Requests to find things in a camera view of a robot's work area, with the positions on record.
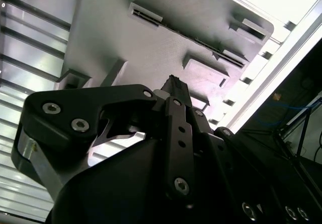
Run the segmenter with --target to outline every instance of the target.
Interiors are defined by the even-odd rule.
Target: metal plate
[[[229,29],[235,14],[255,20],[270,33],[272,25],[231,0],[79,0],[66,51],[64,69],[84,73],[99,86],[116,59],[128,61],[118,84],[143,84],[160,89],[169,75],[186,82],[192,93],[221,102],[244,69],[218,62],[213,52],[165,27],[149,27],[129,17],[131,2],[163,17],[162,24],[211,46],[229,47],[252,60],[262,45],[250,43]],[[224,88],[205,81],[194,84],[194,74],[183,69],[190,55],[208,62],[230,80]]]

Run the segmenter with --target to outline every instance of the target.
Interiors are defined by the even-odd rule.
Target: rectangular slot
[[[140,22],[151,26],[153,28],[158,28],[163,17],[135,4],[131,3],[129,8],[129,15]]]
[[[254,35],[256,38],[259,38],[260,40],[263,40],[265,38],[265,34],[262,34],[247,25],[243,25],[243,30],[245,30],[247,33],[251,35]]]
[[[142,20],[147,21],[150,24],[153,24],[156,27],[159,27],[159,24],[155,21],[154,18],[150,17],[149,15],[146,15],[145,13],[140,12],[139,10],[134,9],[132,14]]]
[[[238,23],[232,23],[230,30],[235,31],[251,43],[263,44],[265,39],[267,39],[269,33],[264,28],[245,18],[237,17],[236,19]]]

